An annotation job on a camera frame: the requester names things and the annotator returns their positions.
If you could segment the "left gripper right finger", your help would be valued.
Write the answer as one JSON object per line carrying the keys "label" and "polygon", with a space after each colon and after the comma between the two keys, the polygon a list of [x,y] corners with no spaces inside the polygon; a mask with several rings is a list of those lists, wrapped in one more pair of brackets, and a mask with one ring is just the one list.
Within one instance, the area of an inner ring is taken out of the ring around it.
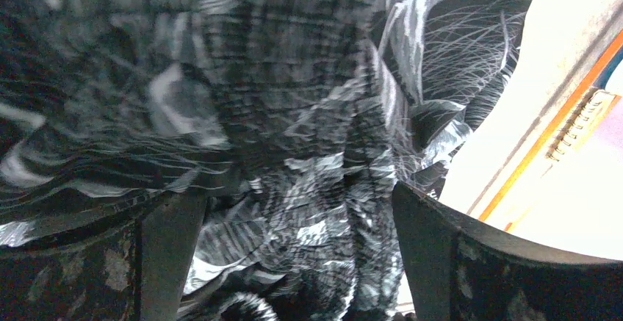
{"label": "left gripper right finger", "polygon": [[620,320],[622,263],[516,237],[396,184],[392,207],[419,320]]}

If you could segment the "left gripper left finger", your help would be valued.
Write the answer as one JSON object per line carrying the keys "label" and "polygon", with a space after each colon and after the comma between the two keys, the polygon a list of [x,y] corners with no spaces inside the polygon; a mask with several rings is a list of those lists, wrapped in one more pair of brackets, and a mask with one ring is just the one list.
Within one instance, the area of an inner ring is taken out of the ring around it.
{"label": "left gripper left finger", "polygon": [[165,193],[1,249],[3,320],[174,320],[204,219],[202,194]]}

